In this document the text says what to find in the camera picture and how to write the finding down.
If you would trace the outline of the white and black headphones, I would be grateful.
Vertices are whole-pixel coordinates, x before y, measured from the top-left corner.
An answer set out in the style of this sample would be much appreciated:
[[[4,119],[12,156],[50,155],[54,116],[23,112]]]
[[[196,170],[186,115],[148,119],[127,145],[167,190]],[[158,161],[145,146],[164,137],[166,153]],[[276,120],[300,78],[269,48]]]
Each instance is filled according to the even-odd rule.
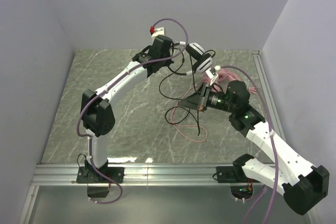
[[[216,52],[212,49],[205,50],[200,44],[196,42],[189,43],[186,46],[186,51],[189,56],[196,60],[192,64],[192,70],[186,73],[187,76],[193,73],[203,73],[212,66],[213,58]]]

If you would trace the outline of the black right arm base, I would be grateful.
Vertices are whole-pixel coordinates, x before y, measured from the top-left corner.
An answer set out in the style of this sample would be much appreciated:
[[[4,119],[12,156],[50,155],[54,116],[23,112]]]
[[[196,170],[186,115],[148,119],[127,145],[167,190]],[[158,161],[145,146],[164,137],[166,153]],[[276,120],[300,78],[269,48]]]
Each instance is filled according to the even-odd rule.
[[[263,192],[262,189],[254,190],[254,182],[257,181],[247,178],[235,166],[217,166],[212,179],[219,184],[229,185],[230,195],[235,201],[246,202],[256,199]]]

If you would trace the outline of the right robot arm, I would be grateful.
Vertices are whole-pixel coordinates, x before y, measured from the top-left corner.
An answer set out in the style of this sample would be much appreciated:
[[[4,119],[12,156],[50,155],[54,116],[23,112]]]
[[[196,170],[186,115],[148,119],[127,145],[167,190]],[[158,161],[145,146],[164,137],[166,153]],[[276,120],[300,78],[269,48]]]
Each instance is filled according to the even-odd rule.
[[[233,162],[237,176],[275,188],[295,213],[305,215],[328,195],[330,173],[324,166],[312,164],[292,149],[250,105],[249,98],[250,93],[242,81],[231,81],[225,92],[214,92],[204,83],[179,105],[202,112],[207,108],[228,112],[232,127],[275,164],[270,167],[245,154]]]

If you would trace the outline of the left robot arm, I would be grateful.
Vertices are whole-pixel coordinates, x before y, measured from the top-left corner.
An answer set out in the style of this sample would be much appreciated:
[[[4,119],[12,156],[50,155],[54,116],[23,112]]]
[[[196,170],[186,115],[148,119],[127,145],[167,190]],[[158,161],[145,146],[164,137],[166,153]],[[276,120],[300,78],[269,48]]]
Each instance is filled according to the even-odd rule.
[[[107,163],[107,134],[116,122],[113,107],[138,83],[173,63],[170,59],[173,45],[171,38],[158,35],[152,45],[138,52],[126,68],[110,82],[96,91],[88,89],[83,93],[80,121],[86,132],[79,136],[88,138],[89,164],[100,169]]]

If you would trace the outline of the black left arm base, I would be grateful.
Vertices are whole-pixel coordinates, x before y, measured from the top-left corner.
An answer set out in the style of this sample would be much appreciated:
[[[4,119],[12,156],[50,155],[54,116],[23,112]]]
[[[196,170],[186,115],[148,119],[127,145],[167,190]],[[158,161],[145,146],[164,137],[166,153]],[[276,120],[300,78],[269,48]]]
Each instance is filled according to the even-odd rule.
[[[111,167],[108,162],[97,168],[98,172],[89,164],[85,154],[77,157],[78,172],[76,183],[87,185],[87,196],[89,200],[103,203],[100,199],[108,196],[111,186],[116,185],[120,189],[120,195],[112,202],[119,200],[123,194],[121,184],[124,179],[124,167]]]

